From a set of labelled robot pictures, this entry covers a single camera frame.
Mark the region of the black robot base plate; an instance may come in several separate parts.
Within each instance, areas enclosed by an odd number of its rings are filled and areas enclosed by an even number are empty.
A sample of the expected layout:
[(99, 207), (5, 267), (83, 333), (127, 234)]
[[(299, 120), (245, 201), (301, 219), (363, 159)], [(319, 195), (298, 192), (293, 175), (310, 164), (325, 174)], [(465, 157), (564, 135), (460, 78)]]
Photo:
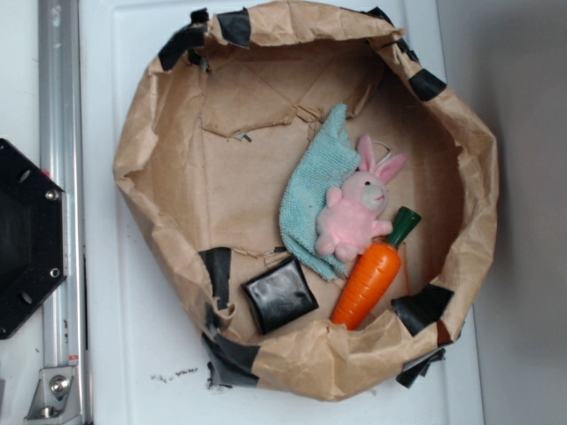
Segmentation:
[(1, 338), (7, 340), (66, 277), (62, 190), (1, 140)]

